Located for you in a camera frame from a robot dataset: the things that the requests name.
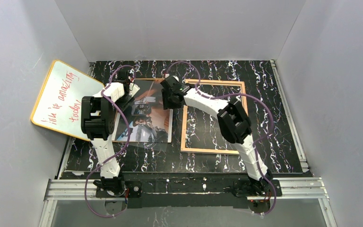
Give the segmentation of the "wooden picture frame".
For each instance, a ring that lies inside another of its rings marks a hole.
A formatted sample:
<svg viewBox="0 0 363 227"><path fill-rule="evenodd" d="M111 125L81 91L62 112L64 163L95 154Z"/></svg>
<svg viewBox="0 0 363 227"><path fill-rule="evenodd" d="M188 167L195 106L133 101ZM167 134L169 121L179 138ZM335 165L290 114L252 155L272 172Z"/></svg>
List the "wooden picture frame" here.
<svg viewBox="0 0 363 227"><path fill-rule="evenodd" d="M200 90L212 96L246 92L243 81L201 80ZM222 136L217 118L191 106L183 107L181 151L238 155Z"/></svg>

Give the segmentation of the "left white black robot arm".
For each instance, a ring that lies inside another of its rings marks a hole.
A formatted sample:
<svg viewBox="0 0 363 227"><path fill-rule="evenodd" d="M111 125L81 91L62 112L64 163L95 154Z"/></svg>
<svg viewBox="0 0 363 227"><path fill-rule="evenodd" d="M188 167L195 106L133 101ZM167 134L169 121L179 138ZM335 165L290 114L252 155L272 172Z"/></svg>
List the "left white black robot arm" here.
<svg viewBox="0 0 363 227"><path fill-rule="evenodd" d="M81 101L81 130L90 140L98 158L100 179L93 183L97 188L118 196L127 188L121 175L121 167L112 144L115 116L125 117L123 110L134 100L139 88L134 77L126 70L116 70L104 88Z"/></svg>

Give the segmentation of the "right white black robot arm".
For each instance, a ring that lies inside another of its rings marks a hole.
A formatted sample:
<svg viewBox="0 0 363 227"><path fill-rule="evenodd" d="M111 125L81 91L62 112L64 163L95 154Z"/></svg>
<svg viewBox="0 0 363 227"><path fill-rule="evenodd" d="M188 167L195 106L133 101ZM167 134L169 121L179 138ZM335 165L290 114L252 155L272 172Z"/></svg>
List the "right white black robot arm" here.
<svg viewBox="0 0 363 227"><path fill-rule="evenodd" d="M214 97L198 89L197 85L183 84L174 76L166 77L161 83L164 109L185 106L195 107L216 117L223 138L238 151L245 164L250 181L248 187L253 194L271 191L277 195L272 184L272 174L261 160L252 137L251 121L237 93Z"/></svg>

